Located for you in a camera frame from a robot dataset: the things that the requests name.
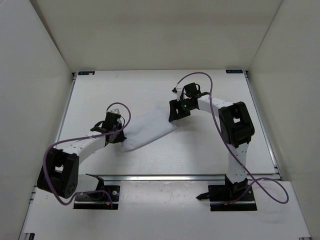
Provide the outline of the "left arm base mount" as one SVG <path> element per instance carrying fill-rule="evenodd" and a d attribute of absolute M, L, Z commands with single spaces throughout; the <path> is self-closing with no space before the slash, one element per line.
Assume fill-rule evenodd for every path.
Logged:
<path fill-rule="evenodd" d="M 118 210 L 121 186 L 119 183 L 105 182 L 93 174 L 86 174 L 86 178 L 78 180 L 80 190 L 94 193 L 77 195 L 74 199 L 75 210 Z"/>

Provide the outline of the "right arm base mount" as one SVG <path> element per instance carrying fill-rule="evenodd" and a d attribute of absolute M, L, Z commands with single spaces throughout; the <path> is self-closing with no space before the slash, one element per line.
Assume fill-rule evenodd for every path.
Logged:
<path fill-rule="evenodd" d="M 224 184 L 211 184 L 208 191 L 196 197 L 197 200 L 209 200 L 211 212 L 253 212 L 257 204 L 253 189 L 245 179 L 231 183 L 225 176 Z"/>

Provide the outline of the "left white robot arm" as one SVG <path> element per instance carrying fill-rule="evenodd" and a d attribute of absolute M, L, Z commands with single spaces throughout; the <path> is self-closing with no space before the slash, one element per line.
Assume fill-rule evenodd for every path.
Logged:
<path fill-rule="evenodd" d="M 107 111 L 105 119 L 90 129 L 88 138 L 73 141 L 62 149 L 50 148 L 43 161 L 37 187 L 49 193 L 53 192 L 47 183 L 44 173 L 46 169 L 48 179 L 59 198 L 69 199 L 77 192 L 96 201 L 107 197 L 103 179 L 93 174 L 79 174 L 79 166 L 108 144 L 122 143 L 126 139 L 121 119 L 117 108 Z"/>

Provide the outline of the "white skirt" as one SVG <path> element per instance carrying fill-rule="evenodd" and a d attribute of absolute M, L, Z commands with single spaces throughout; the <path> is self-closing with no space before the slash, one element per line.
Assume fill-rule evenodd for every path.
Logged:
<path fill-rule="evenodd" d="M 152 110 L 134 116 L 124 129 L 126 139 L 121 144 L 122 152 L 134 151 L 150 144 L 177 129 L 175 123 L 169 122 L 169 114 L 164 108 Z"/>

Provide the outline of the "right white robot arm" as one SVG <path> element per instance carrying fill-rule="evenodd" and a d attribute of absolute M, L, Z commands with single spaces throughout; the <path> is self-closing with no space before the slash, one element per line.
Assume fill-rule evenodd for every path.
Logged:
<path fill-rule="evenodd" d="M 247 150 L 255 128 L 244 102 L 231 103 L 201 92 L 200 85 L 190 83 L 184 87 L 175 87 L 172 92 L 176 99 L 169 102 L 169 122 L 177 121 L 191 115 L 192 110 L 213 114 L 219 120 L 222 140 L 229 147 L 228 168 L 225 175 L 224 195 L 229 200 L 236 200 L 242 195 L 239 184 L 245 184 L 247 174 Z"/>

